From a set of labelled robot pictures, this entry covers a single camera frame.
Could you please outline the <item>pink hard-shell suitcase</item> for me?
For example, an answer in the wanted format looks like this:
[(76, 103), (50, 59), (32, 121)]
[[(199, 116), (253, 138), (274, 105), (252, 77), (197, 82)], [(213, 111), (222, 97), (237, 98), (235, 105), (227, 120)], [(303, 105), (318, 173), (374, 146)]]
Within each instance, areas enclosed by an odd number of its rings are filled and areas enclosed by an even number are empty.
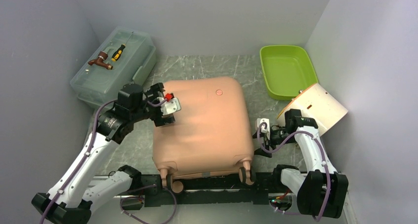
[(222, 76), (164, 84), (179, 100), (174, 123), (155, 127), (152, 159), (162, 186), (183, 190), (182, 179), (238, 174), (255, 183), (253, 138), (242, 86)]

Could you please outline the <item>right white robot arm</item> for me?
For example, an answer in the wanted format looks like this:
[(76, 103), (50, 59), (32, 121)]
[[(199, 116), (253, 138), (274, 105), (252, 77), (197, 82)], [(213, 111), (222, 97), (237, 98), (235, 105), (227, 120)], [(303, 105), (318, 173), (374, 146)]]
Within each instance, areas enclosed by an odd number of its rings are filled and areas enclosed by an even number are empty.
[(306, 164), (306, 174), (290, 165), (277, 165), (273, 171), (272, 187), (278, 192), (287, 188), (296, 196), (298, 212), (321, 218), (338, 219), (343, 211), (348, 178), (332, 165), (320, 139), (319, 125), (314, 118), (302, 116), (301, 110), (285, 112), (285, 125), (274, 126), (269, 120), (256, 121), (257, 139), (260, 147), (255, 155), (272, 157), (285, 144), (297, 143)]

